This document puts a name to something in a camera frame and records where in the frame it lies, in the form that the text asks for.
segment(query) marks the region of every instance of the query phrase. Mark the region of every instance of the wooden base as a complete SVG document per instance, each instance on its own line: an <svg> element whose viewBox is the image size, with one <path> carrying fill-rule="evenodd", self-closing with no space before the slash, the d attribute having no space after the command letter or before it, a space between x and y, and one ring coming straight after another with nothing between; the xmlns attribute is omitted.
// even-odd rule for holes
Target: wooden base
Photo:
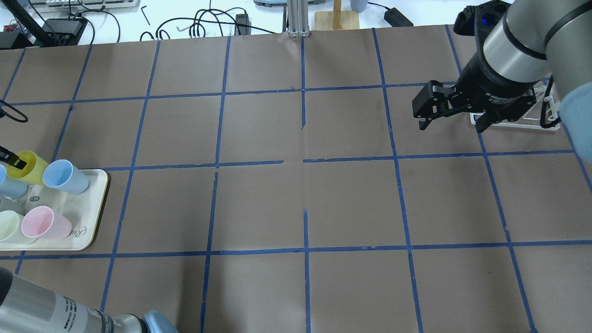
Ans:
<svg viewBox="0 0 592 333"><path fill-rule="evenodd" d="M360 29L360 20L355 11L342 11L339 29L333 29L333 11L314 13L314 30L354 30Z"/></svg>

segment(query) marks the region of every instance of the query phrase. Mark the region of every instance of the pink cup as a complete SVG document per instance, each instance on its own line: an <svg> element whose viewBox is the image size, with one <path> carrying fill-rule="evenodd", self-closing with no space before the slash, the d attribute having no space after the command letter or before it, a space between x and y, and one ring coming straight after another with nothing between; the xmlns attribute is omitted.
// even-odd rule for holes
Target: pink cup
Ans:
<svg viewBox="0 0 592 333"><path fill-rule="evenodd" d="M25 215L21 230L27 237L64 239L72 231L72 222L47 206L39 206Z"/></svg>

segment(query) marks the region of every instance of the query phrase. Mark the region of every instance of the gray robot arm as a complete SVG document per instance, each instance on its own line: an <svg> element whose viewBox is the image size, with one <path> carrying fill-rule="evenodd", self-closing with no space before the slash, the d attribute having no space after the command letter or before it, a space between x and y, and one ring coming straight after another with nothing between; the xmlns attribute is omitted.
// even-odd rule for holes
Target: gray robot arm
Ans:
<svg viewBox="0 0 592 333"><path fill-rule="evenodd" d="M499 14L494 27L486 12ZM533 103L532 85L552 73L561 119L578 154L592 162L592 1L516 0L509 8L490 1L476 7L474 18L478 51L456 84L430 81L413 100L420 129L469 111L485 112L478 132L516 121Z"/></svg>

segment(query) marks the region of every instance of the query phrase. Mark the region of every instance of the white floor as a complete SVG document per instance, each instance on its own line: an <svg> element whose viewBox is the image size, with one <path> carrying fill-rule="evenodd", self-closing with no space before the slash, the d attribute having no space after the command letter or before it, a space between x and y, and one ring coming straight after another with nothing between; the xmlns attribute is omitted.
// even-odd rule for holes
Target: white floor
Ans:
<svg viewBox="0 0 592 333"><path fill-rule="evenodd" d="M456 16L467 5L478 5L485 0L374 0L374 2L387 7L396 7L415 25L452 24ZM162 22L175 17L193 17L195 12L201 8L208 8L209 0L141 0L140 5L128 9L112 9L111 12L117 16L121 23L121 41L137 41L144 31L154 31ZM140 7L144 9L150 25L144 18ZM212 0L212 8L227 10L232 7L243 7L247 10L252 25L271 31L280 32L282 26L282 7L257 6L253 0ZM317 11L332 10L333 1L326 0L325 4L310 5L308 7L311 29L314 29L314 13ZM343 10L350 10L349 0L343 0ZM368 5L366 10L360 13L360 28L388 27L383 19L385 9ZM38 23L41 19L32 13ZM63 18L63 13L46 13L45 18ZM87 17L96 27L95 44L112 43L117 38L117 25L113 18L105 14L88 13ZM0 23L8 24L12 20L12 14L6 9L0 9ZM183 29L191 24L190 21L172 21L163 28L173 39L188 38L188 33L178 32L177 27ZM206 26L207 36L219 36L220 30L216 24ZM227 25L223 28L224 35L232 34L234 27ZM88 28L80 44L88 44L91 41L91 29Z"/></svg>

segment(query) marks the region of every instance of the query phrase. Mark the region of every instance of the tray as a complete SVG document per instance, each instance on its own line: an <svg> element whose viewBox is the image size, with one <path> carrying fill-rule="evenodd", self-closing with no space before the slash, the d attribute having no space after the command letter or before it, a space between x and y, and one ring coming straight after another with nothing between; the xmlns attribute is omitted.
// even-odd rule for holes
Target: tray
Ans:
<svg viewBox="0 0 592 333"><path fill-rule="evenodd" d="M0 251L78 251L91 244L95 237L109 176L100 169L82 170L89 185L82 194L54 190L40 185L29 185L24 196L13 201L25 207L25 213L38 206L55 209L72 221L72 231L61 240L38 239L31 244L0 242Z"/></svg>

